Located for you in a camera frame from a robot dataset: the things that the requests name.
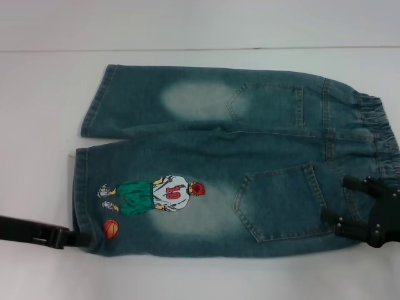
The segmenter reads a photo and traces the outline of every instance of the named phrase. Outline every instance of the seam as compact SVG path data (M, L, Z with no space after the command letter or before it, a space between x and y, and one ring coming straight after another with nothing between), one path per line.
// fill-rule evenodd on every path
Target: seam
M238 130L238 131L232 131L232 132L227 132L227 134L236 134L236 133L254 133L254 134L277 134L277 135L282 135L282 136L299 136L299 137L304 137L304 138L325 138L326 136L323 134L290 134L290 133L283 133L283 132L276 132L276 131L244 131L244 130ZM374 141L373 138L371 137L359 137L359 138L351 138L351 137L346 137L346 136L333 136L331 139L338 139L338 140L344 140L344 141L357 141L357 142L370 142L372 143Z
M397 182L399 182L398 172L396 171L396 170L397 170L397 168L396 168L396 167L395 167L395 165L394 165L394 157L393 157L393 153L390 153L390 157L391 157L391 159L390 159L390 163L391 163L391 165L392 165L392 168L393 168L393 171L394 171L394 177L395 177L395 180L396 180Z
M308 167L310 165L311 165L311 162L309 162L309 164L301 164L301 165L297 165L297 166L284 167L284 168L278 169L278 170L246 173L246 176L251 179L259 174L262 174L264 176L274 176L274 175L278 175L278 174L284 174L284 173L287 173L292 170L295 171L297 169L301 169L301 170L308 169Z
M269 242L269 241L278 241L282 239L301 239L301 238L310 238L312 236L322 236L323 234L332 234L334 231L321 231L321 232L312 232L312 233L306 233L302 234L299 236L288 236L288 237L274 237L271 239L263 239L261 242Z
M328 166L332 168L332 170L339 176L339 179L341 183L343 182L343 177L344 173L342 170L339 168L339 166L336 165L334 162L334 147L333 147L333 142L331 139L326 139L326 162ZM353 198L353 192L349 189L345 189L342 187L343 193L344 193L344 198L346 200L347 208L349 209L350 215L354 220L360 220L361 218L359 217L356 207L354 205L354 198Z
M360 118L360 120L362 121L362 125L363 127L365 127L365 123L364 123L364 115L363 115L363 111L361 109L361 98L360 98L360 94L357 93L357 108L358 108L358 116Z
M251 85L253 85L253 86L271 86L274 88L282 88L282 89L296 89L296 90L301 89L301 86L292 86L290 84L279 84L279 83L268 83L268 82L255 82L255 83L251 83Z
M331 80L325 78L324 84L322 85L322 126L329 127L329 88Z
M297 125L300 128L304 127L303 123L303 87L300 90L297 90Z
M375 163L377 166L377 169L379 170L379 173L381 174L381 178L384 178L385 175L385 170L384 166L379 162L379 151L378 151L378 139L374 139L374 147L375 147L375 153L374 153L374 158L375 158Z
M250 233L253 235L253 237L259 242L260 237L264 237L263 234L259 232L259 230L252 225L249 220L246 218L246 216L242 213L242 211L239 209L239 204L241 202L243 193L245 189L248 187L248 182L250 181L250 176L248 174L245 174L242 183L240 185L239 191L236 194L235 200L233 202L233 209L236 212L237 216L239 219L242 221L242 223L246 226L246 228L250 231Z
M231 117L232 117L232 120L233 120L234 122L237 122L237 121L239 120L239 118L238 118L238 115L235 113L235 111L234 111L234 109L233 109L233 107L232 107L232 103L233 103L233 101L234 101L237 97L239 97L239 95L240 95L247 87L248 87L248 83L245 82L245 83L243 84L243 86L242 86L238 91L236 91L235 95L234 95L230 100L226 101L226 103L225 103L225 105L226 105L226 107L227 107L227 110L229 111L229 113L230 113L230 115L231 115Z
M374 114L375 114L376 124L377 124L378 127L379 127L379 132L380 132L380 133L384 133L385 130L383 130L382 124L381 124L381 122L379 122L378 112L376 111L376 108L375 108L375 107L374 107Z
M321 188L319 187L318 180L317 177L315 176L314 168L311 162L307 168L304 168L304 172L309 177L309 184L311 186L314 197L319 200L322 208L328 208L324 196L321 192Z
M88 213L88 204L87 204L87 202L88 202L88 167L89 167L89 164L88 164L88 161L89 161L89 159L88 159L88 155L89 155L89 153L88 153L88 150L86 150L86 157L85 157L85 160L86 160L86 165L85 165L85 170L86 170L86 172L85 172L85 185L84 185L84 190L85 190L85 192L84 192L84 207L85 207L85 213L86 213L86 216L87 216L87 220L89 221L89 225L90 225L90 228L92 229L92 233L93 233L93 238L94 238L94 242L97 244L97 237L96 237L96 232L94 231L94 226L93 226L93 223L92 223L92 220L91 220L91 218L90 218L90 215L89 215L89 213Z
M118 68L118 65L116 65L116 67L114 68L114 72L113 72L112 75L111 75L111 78L110 78L110 80L109 80L109 82L108 82L108 84L107 84L107 87L106 87L106 89L104 90L101 99L99 99L99 102L98 102L98 105L97 105L97 107L96 107L96 110L93 112L92 120L91 120L91 122L89 123L89 125L88 125L88 127L87 127L87 129L86 129L87 135L89 135L89 130L90 130L91 127L92 127L93 121L95 120L95 118L96 118L97 115L98 115L98 111L99 111L99 108L100 108L100 106L101 106L101 103L102 103L102 101L103 101L103 99L104 99L104 97L105 97L105 95L106 95L106 93L107 93L107 91L108 91L108 89L109 89L109 87L110 87L110 85L111 85L111 82L112 82L113 79L114 79L114 75L115 75L115 73L116 73L116 71L117 71L117 68Z

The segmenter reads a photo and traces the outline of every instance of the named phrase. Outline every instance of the embroidered patch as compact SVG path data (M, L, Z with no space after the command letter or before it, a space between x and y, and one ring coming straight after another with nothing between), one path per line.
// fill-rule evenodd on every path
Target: embroidered patch
M112 239L117 234L118 227L118 223L115 220L107 220L104 222L102 230L106 235L106 239Z
M200 182L188 184L181 176L168 175L154 182L124 181L111 190L107 184L100 187L99 198L123 198L120 206L104 201L106 209L119 212L124 216L143 214L152 209L178 211L184 208L191 196L203 196L206 189Z

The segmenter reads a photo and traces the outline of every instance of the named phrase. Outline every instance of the white surface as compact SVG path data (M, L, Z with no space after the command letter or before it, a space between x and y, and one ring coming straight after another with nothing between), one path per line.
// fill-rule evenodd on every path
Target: white surface
M106 64L282 69L381 96L400 136L400 50L0 54L0 212L70 226L81 121ZM398 299L400 244L280 259L105 258L0 241L0 298Z
M0 50L400 46L396 0L0 3Z

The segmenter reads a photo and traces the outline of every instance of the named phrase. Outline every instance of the back pocket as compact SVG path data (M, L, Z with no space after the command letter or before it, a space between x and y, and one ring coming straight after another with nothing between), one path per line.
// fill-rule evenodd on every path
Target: back pocket
M246 83L226 103L234 121L303 127L303 87Z
M330 233L320 221L326 203L313 166L248 173L234 201L234 210L257 241L291 239Z

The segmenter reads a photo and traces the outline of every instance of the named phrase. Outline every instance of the jeans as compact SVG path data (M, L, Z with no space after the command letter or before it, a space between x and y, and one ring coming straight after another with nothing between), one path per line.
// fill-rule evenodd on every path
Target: jeans
M399 183L379 98L309 74L107 67L78 149L74 227L104 256L263 258L345 248L322 208L367 221L343 176Z

